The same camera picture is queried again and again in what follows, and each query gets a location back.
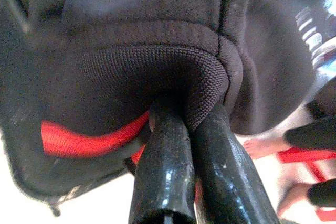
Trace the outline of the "person bare foot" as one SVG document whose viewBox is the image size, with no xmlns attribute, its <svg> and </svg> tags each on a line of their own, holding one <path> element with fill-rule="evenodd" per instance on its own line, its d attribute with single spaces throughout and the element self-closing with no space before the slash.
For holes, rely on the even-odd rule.
<svg viewBox="0 0 336 224">
<path fill-rule="evenodd" d="M 283 137 L 246 140 L 243 147 L 252 159 L 259 159 L 291 148 Z"/>
</svg>

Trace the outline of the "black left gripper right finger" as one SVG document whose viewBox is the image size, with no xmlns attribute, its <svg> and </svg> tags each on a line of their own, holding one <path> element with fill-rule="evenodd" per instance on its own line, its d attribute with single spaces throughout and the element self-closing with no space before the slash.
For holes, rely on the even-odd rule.
<svg viewBox="0 0 336 224">
<path fill-rule="evenodd" d="M 191 148 L 198 224 L 280 224 L 221 103 L 191 134 Z"/>
</svg>

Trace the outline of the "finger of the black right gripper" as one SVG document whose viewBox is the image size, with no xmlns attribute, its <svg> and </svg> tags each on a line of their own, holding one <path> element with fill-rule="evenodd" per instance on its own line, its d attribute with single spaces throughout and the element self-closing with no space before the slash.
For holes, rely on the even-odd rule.
<svg viewBox="0 0 336 224">
<path fill-rule="evenodd" d="M 301 149 L 336 151 L 336 115 L 289 129 L 284 134 L 284 140 L 290 146 Z"/>
<path fill-rule="evenodd" d="M 309 201 L 317 207 L 336 208 L 336 179 L 313 184 L 307 195 Z"/>
</svg>

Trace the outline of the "person bare leg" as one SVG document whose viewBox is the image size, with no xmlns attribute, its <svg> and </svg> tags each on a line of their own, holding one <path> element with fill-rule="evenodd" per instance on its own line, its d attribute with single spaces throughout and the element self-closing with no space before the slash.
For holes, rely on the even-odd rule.
<svg viewBox="0 0 336 224">
<path fill-rule="evenodd" d="M 281 217 L 288 209 L 290 209 L 290 207 L 298 202 L 308 202 L 308 192 L 311 187 L 312 184 L 307 183 L 297 183 L 293 185 L 279 203 L 277 216 Z"/>
</svg>

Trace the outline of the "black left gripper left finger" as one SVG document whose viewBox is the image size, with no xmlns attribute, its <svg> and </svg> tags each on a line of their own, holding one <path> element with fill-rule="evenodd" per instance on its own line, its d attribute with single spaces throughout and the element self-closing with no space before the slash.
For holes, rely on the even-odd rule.
<svg viewBox="0 0 336 224">
<path fill-rule="evenodd" d="M 154 128 L 136 165 L 129 224 L 196 224 L 188 130 L 173 100 L 150 108 Z"/>
</svg>

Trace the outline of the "plain black shirt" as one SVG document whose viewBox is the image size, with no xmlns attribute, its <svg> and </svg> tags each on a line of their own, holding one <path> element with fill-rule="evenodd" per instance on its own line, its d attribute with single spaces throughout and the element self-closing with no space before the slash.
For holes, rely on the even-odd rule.
<svg viewBox="0 0 336 224">
<path fill-rule="evenodd" d="M 296 15 L 315 1 L 0 0 L 14 181 L 57 205 L 119 177 L 151 136 L 156 100 L 179 105 L 190 145 L 218 103 L 233 134 L 273 128 L 312 83 Z"/>
</svg>

